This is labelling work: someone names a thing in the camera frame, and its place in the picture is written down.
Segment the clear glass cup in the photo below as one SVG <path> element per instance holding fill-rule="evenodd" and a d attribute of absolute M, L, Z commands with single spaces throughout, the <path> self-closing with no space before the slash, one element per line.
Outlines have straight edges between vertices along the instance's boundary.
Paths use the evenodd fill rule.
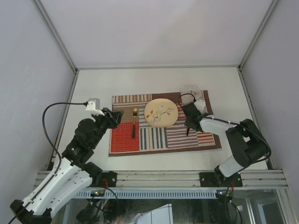
<path fill-rule="evenodd" d="M 197 85 L 185 85 L 180 89 L 180 94 L 183 95 L 181 97 L 182 103 L 187 104 L 193 101 L 193 96 L 197 99 L 203 97 L 202 90 Z"/>

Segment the dark handled fork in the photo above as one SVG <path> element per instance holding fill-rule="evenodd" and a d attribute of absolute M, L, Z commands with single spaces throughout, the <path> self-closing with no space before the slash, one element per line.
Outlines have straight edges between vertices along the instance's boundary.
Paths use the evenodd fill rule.
<path fill-rule="evenodd" d="M 138 112 L 138 108 L 134 107 L 133 108 L 133 130 L 132 130 L 132 139 L 135 139 L 135 125 L 136 125 L 136 118 L 137 118 L 137 112 Z"/>

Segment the round wooden plate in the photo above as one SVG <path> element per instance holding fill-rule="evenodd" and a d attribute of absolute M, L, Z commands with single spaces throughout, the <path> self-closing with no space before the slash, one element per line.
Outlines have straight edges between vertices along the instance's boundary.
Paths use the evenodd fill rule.
<path fill-rule="evenodd" d="M 152 127 L 172 126 L 178 120 L 177 105 L 166 98 L 153 99 L 144 108 L 144 118 Z"/>

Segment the patchwork striped placemat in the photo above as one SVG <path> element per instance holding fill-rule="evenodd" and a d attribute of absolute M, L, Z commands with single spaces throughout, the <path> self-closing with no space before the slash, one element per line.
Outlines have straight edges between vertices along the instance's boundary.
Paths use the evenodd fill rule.
<path fill-rule="evenodd" d="M 123 110 L 121 124 L 111 131 L 109 156 L 132 156 L 220 149 L 219 136 L 194 130 L 186 136 L 184 105 L 180 92 L 123 95 L 112 97 L 112 109 Z M 173 101 L 178 108 L 178 120 L 169 127 L 152 127 L 144 118 L 144 108 L 157 98 Z M 132 139 L 133 108 L 137 107 L 135 139 Z"/>

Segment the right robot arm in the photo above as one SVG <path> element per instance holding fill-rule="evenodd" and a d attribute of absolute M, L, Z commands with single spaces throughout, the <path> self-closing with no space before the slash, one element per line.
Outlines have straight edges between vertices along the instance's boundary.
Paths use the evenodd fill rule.
<path fill-rule="evenodd" d="M 185 126 L 197 132 L 225 137 L 232 155 L 214 169 L 215 182 L 226 186 L 240 171 L 271 156 L 271 148 L 254 121 L 245 119 L 239 123 L 215 118 L 203 113 L 198 102 L 179 105 L 185 114 Z"/>

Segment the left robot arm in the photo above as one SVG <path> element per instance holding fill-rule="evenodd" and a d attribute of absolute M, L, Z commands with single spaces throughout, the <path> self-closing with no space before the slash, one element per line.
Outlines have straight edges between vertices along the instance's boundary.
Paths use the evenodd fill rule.
<path fill-rule="evenodd" d="M 121 123 L 123 111 L 108 108 L 91 113 L 75 129 L 74 136 L 53 170 L 23 200 L 14 200 L 10 208 L 22 224 L 49 224 L 53 216 L 78 192 L 99 186 L 102 169 L 89 159 L 108 129 Z"/>

